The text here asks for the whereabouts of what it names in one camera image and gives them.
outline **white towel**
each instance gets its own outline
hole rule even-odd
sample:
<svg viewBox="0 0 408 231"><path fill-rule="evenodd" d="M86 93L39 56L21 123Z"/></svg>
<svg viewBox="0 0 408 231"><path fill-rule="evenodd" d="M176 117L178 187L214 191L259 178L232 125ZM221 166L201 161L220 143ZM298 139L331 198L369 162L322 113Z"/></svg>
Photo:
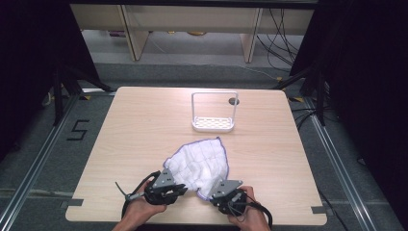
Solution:
<svg viewBox="0 0 408 231"><path fill-rule="evenodd" d="M211 198L215 181L228 176L225 148L220 138L195 141L181 146L164 163L173 174L177 184L185 184L204 199Z"/></svg>

